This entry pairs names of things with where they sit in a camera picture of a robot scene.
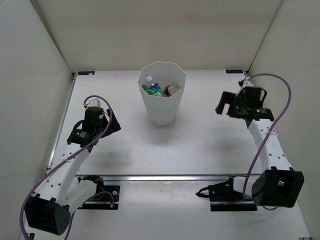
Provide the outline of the green plastic bottle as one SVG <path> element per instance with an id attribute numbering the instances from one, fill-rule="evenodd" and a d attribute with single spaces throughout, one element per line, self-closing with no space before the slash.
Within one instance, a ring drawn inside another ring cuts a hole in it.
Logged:
<path id="1" fill-rule="evenodd" d="M 159 90 L 156 87 L 148 87 L 145 84 L 143 84 L 142 89 L 150 96 L 156 96 L 156 97 L 165 97 L 165 95 L 163 94 L 162 90 Z"/>

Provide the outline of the clear bottle black label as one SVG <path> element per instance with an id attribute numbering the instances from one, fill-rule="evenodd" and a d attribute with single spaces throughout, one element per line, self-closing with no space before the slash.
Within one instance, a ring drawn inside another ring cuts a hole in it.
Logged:
<path id="1" fill-rule="evenodd" d="M 177 85 L 177 84 L 170 84 L 170 85 L 167 85 L 164 90 L 163 90 L 163 94 L 166 96 L 166 97 L 171 97 L 173 96 L 174 94 L 178 93 L 179 91 L 181 90 L 180 86 Z"/>

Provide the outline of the clear bottle blue label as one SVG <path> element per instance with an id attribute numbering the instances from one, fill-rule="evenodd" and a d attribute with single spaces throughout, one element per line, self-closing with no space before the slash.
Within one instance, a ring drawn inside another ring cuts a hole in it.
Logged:
<path id="1" fill-rule="evenodd" d="M 159 91 L 161 90 L 161 87 L 159 84 L 153 79 L 151 75 L 147 76 L 145 78 L 145 84 L 148 88 L 155 88 L 158 89 Z"/>

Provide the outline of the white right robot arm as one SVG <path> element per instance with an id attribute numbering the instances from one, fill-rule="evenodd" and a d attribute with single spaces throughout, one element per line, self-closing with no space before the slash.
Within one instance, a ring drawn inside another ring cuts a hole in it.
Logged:
<path id="1" fill-rule="evenodd" d="M 304 183 L 304 175 L 294 170 L 288 161 L 275 131 L 276 120 L 269 108 L 264 108 L 267 91 L 261 87 L 243 87 L 238 93 L 224 91 L 215 111 L 221 115 L 229 105 L 227 115 L 243 119 L 258 148 L 261 161 L 259 178 L 236 176 L 225 186 L 230 200 L 242 194 L 257 206 L 292 208 Z"/>

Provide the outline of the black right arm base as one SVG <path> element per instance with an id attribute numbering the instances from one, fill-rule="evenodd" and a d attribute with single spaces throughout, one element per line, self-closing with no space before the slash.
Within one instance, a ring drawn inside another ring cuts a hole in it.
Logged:
<path id="1" fill-rule="evenodd" d="M 242 193 L 233 189 L 233 179 L 208 185 L 195 195 L 209 199 L 211 212 L 255 212 L 257 206 L 250 199 L 244 199 Z"/>

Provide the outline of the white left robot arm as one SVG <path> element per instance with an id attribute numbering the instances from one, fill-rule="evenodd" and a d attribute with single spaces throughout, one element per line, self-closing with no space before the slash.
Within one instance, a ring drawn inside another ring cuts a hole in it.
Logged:
<path id="1" fill-rule="evenodd" d="M 71 224 L 75 211 L 85 202 L 100 200 L 106 194 L 103 179 L 87 174 L 73 180 L 98 141 L 121 130 L 113 111 L 87 106 L 67 138 L 65 152 L 58 163 L 36 184 L 23 203 L 22 214 L 29 227 L 61 236 Z"/>

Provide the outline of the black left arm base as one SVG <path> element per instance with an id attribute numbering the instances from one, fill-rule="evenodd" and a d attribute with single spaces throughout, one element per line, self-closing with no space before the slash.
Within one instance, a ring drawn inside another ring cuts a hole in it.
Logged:
<path id="1" fill-rule="evenodd" d="M 79 183 L 91 181 L 96 185 L 93 197 L 83 203 L 79 210 L 118 210 L 120 198 L 120 185 L 106 185 L 104 179 L 98 175 L 85 175 L 77 178 Z"/>

